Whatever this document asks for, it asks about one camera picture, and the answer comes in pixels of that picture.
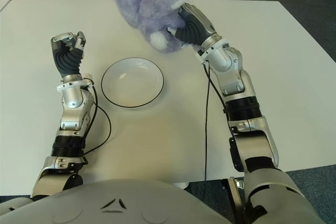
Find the robotic hand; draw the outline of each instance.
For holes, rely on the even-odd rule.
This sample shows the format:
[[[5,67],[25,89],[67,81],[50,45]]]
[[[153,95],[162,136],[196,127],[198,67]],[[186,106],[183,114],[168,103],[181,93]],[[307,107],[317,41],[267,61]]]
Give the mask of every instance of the robotic hand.
[[[279,170],[278,152],[262,115],[241,53],[229,46],[195,6],[182,5],[182,29],[168,28],[176,38],[201,46],[225,103],[233,164],[244,172],[245,219],[249,223],[324,223],[293,180]]]
[[[85,43],[81,31],[76,35],[64,33],[51,39],[54,61],[62,76],[62,84],[57,87],[57,91],[63,94],[63,115],[51,156],[46,158],[31,194],[33,199],[83,183],[78,171],[87,164],[83,149],[93,105],[93,96],[88,91],[93,86],[92,77],[86,74],[83,78],[79,72]]]

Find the white plush paw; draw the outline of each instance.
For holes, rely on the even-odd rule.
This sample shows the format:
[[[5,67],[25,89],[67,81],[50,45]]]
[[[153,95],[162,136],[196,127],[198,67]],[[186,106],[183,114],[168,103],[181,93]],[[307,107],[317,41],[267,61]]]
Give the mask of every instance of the white plush paw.
[[[150,43],[157,50],[162,51],[167,48],[167,39],[162,32],[156,31],[150,35]]]

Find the robot chest logo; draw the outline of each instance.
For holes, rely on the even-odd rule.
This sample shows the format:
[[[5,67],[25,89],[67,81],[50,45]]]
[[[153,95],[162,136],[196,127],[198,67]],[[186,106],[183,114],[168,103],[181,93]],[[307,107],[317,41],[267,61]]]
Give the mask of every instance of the robot chest logo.
[[[118,201],[116,199],[113,199],[100,209],[101,212],[124,212],[125,210],[127,210],[124,202],[122,202],[121,199],[119,199]]]

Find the black cable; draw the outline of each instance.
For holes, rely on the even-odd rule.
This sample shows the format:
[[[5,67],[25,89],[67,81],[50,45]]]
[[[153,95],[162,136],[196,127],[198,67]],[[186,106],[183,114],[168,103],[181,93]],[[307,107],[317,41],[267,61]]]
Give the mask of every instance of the black cable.
[[[94,95],[94,98],[95,98],[95,100],[96,100],[96,108],[95,108],[95,112],[94,112],[94,114],[93,114],[92,120],[91,120],[91,122],[90,122],[90,124],[89,124],[89,127],[88,127],[88,129],[86,130],[86,132],[85,132],[85,134],[84,134],[84,138],[86,138],[86,137],[88,136],[89,131],[90,131],[92,125],[93,125],[93,122],[94,122],[94,120],[96,119],[97,110],[98,110],[98,96],[97,96],[96,88],[95,88],[94,86],[92,86],[92,89],[93,89],[93,92],[94,92],[94,94],[95,94],[95,95]]]
[[[222,95],[219,93],[219,91],[217,90],[216,86],[214,85],[212,79],[210,78],[210,70],[206,70],[206,66],[203,64],[203,68],[204,68],[204,71],[205,71],[205,74],[206,76],[208,77],[210,83],[211,83],[211,86],[214,88],[218,98],[220,99],[220,102],[222,103],[222,106],[223,106],[223,109],[224,109],[224,113],[226,113],[226,106],[225,106],[225,102],[222,98]]]
[[[208,63],[208,73],[210,73],[210,64]],[[205,164],[204,164],[204,194],[206,192],[207,181],[207,160],[208,160],[208,105],[210,94],[210,77],[208,78],[208,88],[206,93],[206,107],[205,107]]]
[[[206,74],[206,76],[208,77],[208,79],[209,79],[209,81],[210,81],[212,87],[214,88],[214,90],[215,90],[215,92],[216,92],[218,98],[220,99],[220,102],[222,103],[223,111],[224,111],[224,114],[226,115],[227,126],[229,127],[229,130],[230,130],[230,133],[231,133],[232,137],[234,137],[234,133],[233,133],[233,131],[232,131],[230,125],[229,125],[229,115],[226,113],[226,105],[225,105],[225,102],[224,102],[224,100],[223,100],[221,94],[220,94],[219,91],[217,90],[216,86],[214,85],[214,83],[213,83],[213,81],[212,81],[212,79],[211,79],[211,77],[210,77],[210,71],[208,72],[208,70],[206,69],[206,66],[205,66],[204,64],[203,64],[203,68],[204,68],[205,74]]]
[[[100,145],[96,146],[95,148],[93,148],[93,149],[91,149],[91,150],[85,152],[84,155],[86,155],[86,154],[88,154],[88,153],[90,153],[90,152],[93,152],[94,150],[98,149],[98,148],[101,147],[103,144],[105,144],[105,143],[108,141],[108,139],[110,138],[111,133],[112,133],[112,124],[111,124],[111,120],[110,120],[109,116],[107,115],[106,111],[105,111],[102,107],[100,107],[100,106],[98,106],[98,105],[96,105],[96,107],[100,108],[100,110],[106,115],[107,120],[109,121],[109,124],[110,124],[110,132],[109,132],[109,135],[107,136],[107,138],[105,139],[104,142],[102,142]]]
[[[93,80],[91,80],[91,79],[89,79],[89,78],[84,78],[84,79],[90,80],[90,81],[92,82],[92,84],[94,84]],[[105,143],[108,141],[108,139],[110,138],[111,133],[112,133],[112,124],[111,124],[111,120],[110,120],[109,116],[107,115],[106,111],[105,111],[101,106],[98,105],[98,96],[97,96],[97,92],[96,92],[95,87],[92,86],[92,89],[93,89],[93,92],[94,92],[94,94],[95,94],[95,95],[94,95],[95,101],[94,101],[93,103],[95,104],[96,108],[95,108],[95,112],[94,112],[94,114],[93,114],[92,120],[91,120],[91,122],[90,122],[90,125],[89,125],[88,129],[86,130],[85,138],[86,138],[87,135],[89,134],[89,131],[90,131],[92,125],[93,125],[93,122],[94,122],[94,120],[95,120],[95,118],[96,118],[96,115],[97,115],[97,110],[98,110],[98,108],[99,108],[99,109],[106,115],[107,120],[109,121],[109,124],[110,124],[110,132],[109,132],[109,135],[108,135],[108,137],[106,138],[106,140],[105,140],[104,142],[102,142],[100,145],[96,146],[95,148],[93,148],[93,149],[91,149],[91,150],[85,152],[83,155],[86,155],[86,154],[88,154],[88,153],[90,153],[90,152],[93,152],[94,150],[98,149],[98,148],[101,147],[103,144],[105,144]]]

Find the white bowl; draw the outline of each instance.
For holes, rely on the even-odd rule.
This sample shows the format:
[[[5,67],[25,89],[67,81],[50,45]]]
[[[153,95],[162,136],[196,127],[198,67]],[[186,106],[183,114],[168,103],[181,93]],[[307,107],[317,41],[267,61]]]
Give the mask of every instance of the white bowl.
[[[153,101],[163,88],[163,75],[153,62],[127,58],[112,64],[101,84],[104,96],[113,104],[135,108]]]

